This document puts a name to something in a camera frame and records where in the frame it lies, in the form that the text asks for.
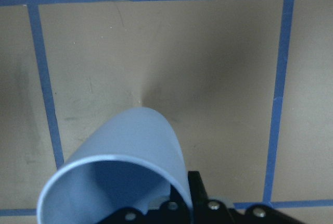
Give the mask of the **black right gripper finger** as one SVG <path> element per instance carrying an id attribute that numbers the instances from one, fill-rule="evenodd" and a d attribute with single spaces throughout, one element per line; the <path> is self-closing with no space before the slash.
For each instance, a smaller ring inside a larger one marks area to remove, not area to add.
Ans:
<path id="1" fill-rule="evenodd" d="M 220 200 L 209 198 L 200 172 L 189 171 L 188 182 L 194 223 L 274 223 L 297 224 L 301 221 L 262 204 L 254 204 L 242 214 Z"/>

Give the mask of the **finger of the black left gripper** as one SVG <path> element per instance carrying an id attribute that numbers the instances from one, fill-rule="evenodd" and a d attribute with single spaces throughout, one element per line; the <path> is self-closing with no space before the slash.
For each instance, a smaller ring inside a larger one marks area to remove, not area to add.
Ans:
<path id="1" fill-rule="evenodd" d="M 180 197 L 161 197 L 149 204 L 146 213 L 134 207 L 121 208 L 103 219 L 103 223 L 192 223 L 191 212 Z"/>

